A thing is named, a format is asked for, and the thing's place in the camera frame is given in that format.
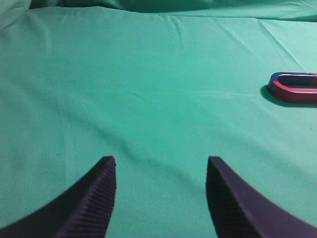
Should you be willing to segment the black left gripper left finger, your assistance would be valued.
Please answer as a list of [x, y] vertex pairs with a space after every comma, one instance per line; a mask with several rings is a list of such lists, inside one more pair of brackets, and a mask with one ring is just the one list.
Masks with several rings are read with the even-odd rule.
[[1, 229], [2, 238], [104, 238], [114, 209], [116, 164], [102, 157], [53, 201]]

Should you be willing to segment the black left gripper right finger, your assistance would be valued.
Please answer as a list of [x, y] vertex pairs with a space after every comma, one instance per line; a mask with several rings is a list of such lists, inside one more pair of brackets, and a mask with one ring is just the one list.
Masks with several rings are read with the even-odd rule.
[[210, 156], [206, 197], [219, 238], [315, 238], [316, 227], [265, 198], [220, 157]]

